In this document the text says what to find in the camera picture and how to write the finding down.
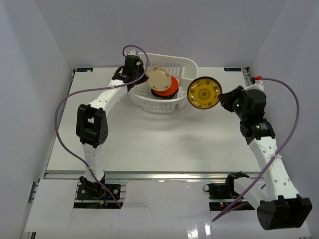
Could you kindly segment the beige round calligraphy plate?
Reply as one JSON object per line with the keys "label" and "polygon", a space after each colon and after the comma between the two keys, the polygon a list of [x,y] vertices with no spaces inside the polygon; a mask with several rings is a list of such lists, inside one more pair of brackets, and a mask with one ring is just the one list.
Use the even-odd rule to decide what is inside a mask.
{"label": "beige round calligraphy plate", "polygon": [[165,91],[171,86],[171,76],[165,68],[150,67],[146,75],[148,76],[148,86],[156,91]]}

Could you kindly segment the brown yellow round plate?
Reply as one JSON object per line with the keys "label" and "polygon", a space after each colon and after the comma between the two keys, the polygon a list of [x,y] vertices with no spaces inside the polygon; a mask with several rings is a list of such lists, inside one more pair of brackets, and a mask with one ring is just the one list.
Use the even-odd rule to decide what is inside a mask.
{"label": "brown yellow round plate", "polygon": [[220,83],[208,76],[198,77],[193,80],[187,88],[186,96],[188,102],[200,110],[210,109],[219,102],[222,94]]}

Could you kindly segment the orange round plate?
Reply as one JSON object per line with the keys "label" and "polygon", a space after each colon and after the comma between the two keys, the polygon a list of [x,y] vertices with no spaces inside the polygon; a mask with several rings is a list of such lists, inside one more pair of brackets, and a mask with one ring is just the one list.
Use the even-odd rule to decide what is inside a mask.
{"label": "orange round plate", "polygon": [[174,76],[171,76],[171,86],[167,90],[165,90],[165,91],[154,90],[154,91],[159,95],[167,96],[167,95],[171,95],[175,92],[178,92],[178,90],[179,90],[179,82],[178,82],[177,78],[175,78]]}

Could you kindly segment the black round plate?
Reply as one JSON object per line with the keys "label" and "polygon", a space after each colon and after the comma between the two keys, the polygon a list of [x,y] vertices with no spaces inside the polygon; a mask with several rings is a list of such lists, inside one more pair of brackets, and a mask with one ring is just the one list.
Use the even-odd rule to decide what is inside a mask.
{"label": "black round plate", "polygon": [[158,98],[158,99],[163,99],[163,100],[170,100],[170,99],[173,99],[175,97],[175,95],[177,94],[177,92],[171,94],[171,95],[167,95],[167,96],[162,96],[162,95],[159,95],[157,94],[155,91],[151,90],[151,94],[155,97],[155,98]]}

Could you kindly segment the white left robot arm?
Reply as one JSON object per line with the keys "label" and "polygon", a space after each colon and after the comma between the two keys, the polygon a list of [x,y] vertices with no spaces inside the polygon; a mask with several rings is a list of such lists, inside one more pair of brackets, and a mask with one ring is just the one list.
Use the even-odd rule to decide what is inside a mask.
{"label": "white left robot arm", "polygon": [[105,194],[105,186],[102,184],[105,183],[104,171],[98,154],[109,133],[107,115],[132,87],[144,83],[147,79],[141,58],[127,55],[124,65],[119,67],[112,77],[109,88],[91,103],[78,107],[76,135],[83,146],[84,160],[89,165],[85,174],[80,177],[80,182],[95,199]]}

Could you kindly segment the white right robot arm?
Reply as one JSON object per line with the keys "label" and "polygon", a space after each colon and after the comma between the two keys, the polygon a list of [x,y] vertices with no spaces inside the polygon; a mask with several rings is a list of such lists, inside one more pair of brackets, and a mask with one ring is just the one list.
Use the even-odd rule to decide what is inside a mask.
{"label": "white right robot arm", "polygon": [[264,118],[266,95],[262,90],[239,86],[219,95],[224,109],[240,119],[240,131],[253,152],[266,184],[261,189],[248,176],[229,175],[226,195],[241,196],[257,211],[257,218],[265,230],[299,228],[303,225],[312,203],[303,198],[293,185],[277,148],[275,132]]}

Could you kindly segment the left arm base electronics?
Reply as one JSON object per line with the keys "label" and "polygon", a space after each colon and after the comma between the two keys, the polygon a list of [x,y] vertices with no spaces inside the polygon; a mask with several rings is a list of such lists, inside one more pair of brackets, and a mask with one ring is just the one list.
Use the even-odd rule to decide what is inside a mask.
{"label": "left arm base electronics", "polygon": [[74,208],[78,209],[119,209],[112,196],[103,188],[98,193],[78,186],[74,201]]}

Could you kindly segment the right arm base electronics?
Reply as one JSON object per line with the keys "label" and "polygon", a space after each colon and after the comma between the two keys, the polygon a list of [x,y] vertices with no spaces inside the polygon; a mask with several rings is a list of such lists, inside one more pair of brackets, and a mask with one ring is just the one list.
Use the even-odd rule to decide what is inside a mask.
{"label": "right arm base electronics", "polygon": [[249,178],[243,172],[229,173],[223,183],[209,183],[204,185],[203,191],[209,194],[211,211],[222,211],[230,205],[239,194],[234,191],[234,180]]}

